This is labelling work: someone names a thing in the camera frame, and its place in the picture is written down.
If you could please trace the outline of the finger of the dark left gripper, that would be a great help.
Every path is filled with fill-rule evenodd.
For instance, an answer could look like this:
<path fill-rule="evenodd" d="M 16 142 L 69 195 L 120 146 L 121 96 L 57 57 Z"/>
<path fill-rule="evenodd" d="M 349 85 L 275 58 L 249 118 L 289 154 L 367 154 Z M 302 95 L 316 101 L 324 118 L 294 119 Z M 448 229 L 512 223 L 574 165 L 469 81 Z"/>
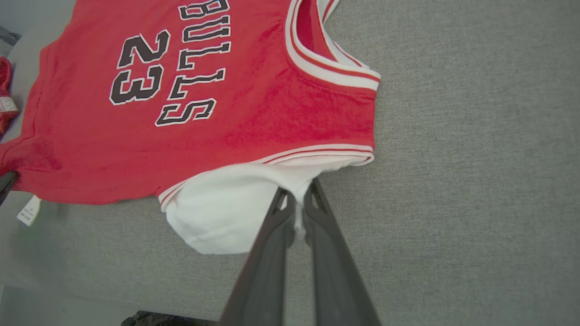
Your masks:
<path fill-rule="evenodd" d="M 17 171 L 9 171 L 1 176 L 0 178 L 0 205 L 3 204 L 4 200 L 7 198 L 9 192 L 12 190 L 13 186 L 19 179 L 19 174 Z"/>

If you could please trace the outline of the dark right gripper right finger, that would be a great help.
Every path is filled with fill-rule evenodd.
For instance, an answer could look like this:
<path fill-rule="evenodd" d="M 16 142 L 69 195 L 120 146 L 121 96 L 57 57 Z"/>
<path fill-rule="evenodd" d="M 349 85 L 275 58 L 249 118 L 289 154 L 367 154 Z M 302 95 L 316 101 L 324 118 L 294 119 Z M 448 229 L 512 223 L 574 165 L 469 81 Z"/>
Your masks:
<path fill-rule="evenodd" d="M 313 255 L 318 326 L 381 324 L 319 179 L 304 197 L 303 223 Z"/>

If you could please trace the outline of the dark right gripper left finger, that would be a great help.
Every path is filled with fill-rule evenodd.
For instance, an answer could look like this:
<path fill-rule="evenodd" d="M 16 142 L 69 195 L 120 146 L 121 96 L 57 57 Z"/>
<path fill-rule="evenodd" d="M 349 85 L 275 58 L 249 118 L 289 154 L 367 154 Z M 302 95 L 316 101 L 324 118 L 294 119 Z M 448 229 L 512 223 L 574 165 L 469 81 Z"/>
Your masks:
<path fill-rule="evenodd" d="M 286 251 L 295 239 L 296 200 L 278 188 L 244 268 L 226 303 L 220 326 L 282 326 Z"/>

